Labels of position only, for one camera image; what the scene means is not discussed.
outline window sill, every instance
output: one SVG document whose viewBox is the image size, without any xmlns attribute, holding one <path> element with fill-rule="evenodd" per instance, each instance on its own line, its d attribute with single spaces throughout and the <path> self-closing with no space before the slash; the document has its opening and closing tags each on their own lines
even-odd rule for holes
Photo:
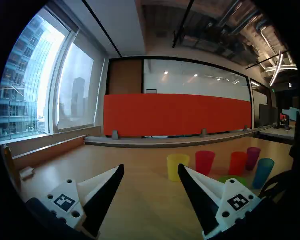
<svg viewBox="0 0 300 240">
<path fill-rule="evenodd" d="M 73 130 L 69 129 L 68 131 L 63 131 L 63 132 L 58 132 L 58 133 L 45 133 L 45 134 L 27 136 L 27 137 L 23 137 L 23 138 L 9 139 L 9 140 L 0 141 L 0 145 L 12 143 L 12 142 L 20 142 L 23 140 L 29 140 L 29 139 L 34 139 L 34 138 L 41 138 L 41 137 L 45 137 L 45 136 L 63 134 L 63 133 L 67 133 L 67 132 L 75 132 L 75 131 L 79 131 L 79 130 L 83 130 L 83 129 L 94 128 L 94 127 L 98 127 L 98 126 L 89 126 L 89 127 L 84 127 L 84 128 L 76 128 Z"/>
</svg>

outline teal cup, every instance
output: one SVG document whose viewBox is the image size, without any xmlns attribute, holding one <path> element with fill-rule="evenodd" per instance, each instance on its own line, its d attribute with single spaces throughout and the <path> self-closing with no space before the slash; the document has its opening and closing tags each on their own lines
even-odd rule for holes
<svg viewBox="0 0 300 240">
<path fill-rule="evenodd" d="M 274 161 L 271 158 L 261 158 L 258 161 L 258 168 L 252 183 L 253 188 L 259 189 L 265 184 L 273 166 Z"/>
</svg>

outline glass wall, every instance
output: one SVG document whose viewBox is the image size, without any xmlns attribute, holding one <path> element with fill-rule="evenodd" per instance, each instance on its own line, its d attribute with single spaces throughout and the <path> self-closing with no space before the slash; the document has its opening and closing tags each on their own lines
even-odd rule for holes
<svg viewBox="0 0 300 240">
<path fill-rule="evenodd" d="M 94 111 L 91 109 L 96 109 L 96 88 L 103 61 L 104 56 L 79 33 L 68 50 L 62 68 L 56 103 L 56 125 L 59 130 L 93 124 Z"/>
<path fill-rule="evenodd" d="M 212 66 L 175 60 L 144 60 L 144 93 L 193 94 L 250 102 L 247 78 Z"/>
<path fill-rule="evenodd" d="M 0 141 L 93 124 L 105 56 L 78 29 L 40 10 L 20 34 L 2 74 Z M 57 97 L 55 109 L 62 112 L 49 115 L 54 107 L 49 103 Z M 60 125 L 51 126 L 59 118 Z"/>
</svg>

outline orange panel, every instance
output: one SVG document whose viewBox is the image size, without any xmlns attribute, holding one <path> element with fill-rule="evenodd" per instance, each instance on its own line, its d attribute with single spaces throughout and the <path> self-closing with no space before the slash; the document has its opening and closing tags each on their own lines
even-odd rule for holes
<svg viewBox="0 0 300 240">
<path fill-rule="evenodd" d="M 199 134 L 251 128 L 249 101 L 186 94 L 104 96 L 104 134 L 120 136 Z"/>
</svg>

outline skyscraper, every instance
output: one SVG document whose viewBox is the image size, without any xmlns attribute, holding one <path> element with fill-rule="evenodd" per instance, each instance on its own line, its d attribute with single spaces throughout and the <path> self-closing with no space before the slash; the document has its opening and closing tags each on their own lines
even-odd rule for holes
<svg viewBox="0 0 300 240">
<path fill-rule="evenodd" d="M 52 46 L 62 36 L 37 14 L 16 41 L 0 83 L 0 141 L 47 130 L 41 127 L 38 131 L 38 119 L 45 125 L 43 110 L 38 111 L 38 92 L 43 76 L 48 81 L 50 69 L 45 66 Z"/>
</svg>

